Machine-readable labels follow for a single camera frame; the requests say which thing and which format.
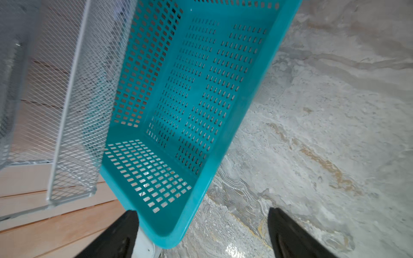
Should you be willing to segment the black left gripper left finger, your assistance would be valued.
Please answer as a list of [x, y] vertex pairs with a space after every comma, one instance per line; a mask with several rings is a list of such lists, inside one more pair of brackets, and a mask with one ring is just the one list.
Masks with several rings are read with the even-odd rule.
[[131, 258], [138, 230], [138, 214], [128, 210], [75, 257]]

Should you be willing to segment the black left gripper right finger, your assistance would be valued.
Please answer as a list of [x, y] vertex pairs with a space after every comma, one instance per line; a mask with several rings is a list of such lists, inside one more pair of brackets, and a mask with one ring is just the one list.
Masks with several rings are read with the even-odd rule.
[[268, 232], [277, 258], [336, 258], [280, 208], [269, 209]]

